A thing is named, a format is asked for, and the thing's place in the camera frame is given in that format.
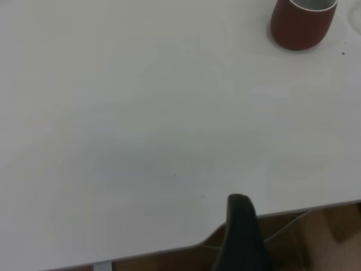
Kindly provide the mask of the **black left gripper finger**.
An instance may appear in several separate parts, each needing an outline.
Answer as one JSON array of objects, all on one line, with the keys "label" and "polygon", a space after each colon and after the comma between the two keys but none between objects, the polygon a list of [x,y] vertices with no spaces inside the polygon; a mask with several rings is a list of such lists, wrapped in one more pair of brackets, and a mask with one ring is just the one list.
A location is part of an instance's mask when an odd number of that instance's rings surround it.
[{"label": "black left gripper finger", "polygon": [[249,197],[227,198],[226,231],[213,270],[274,270]]}]

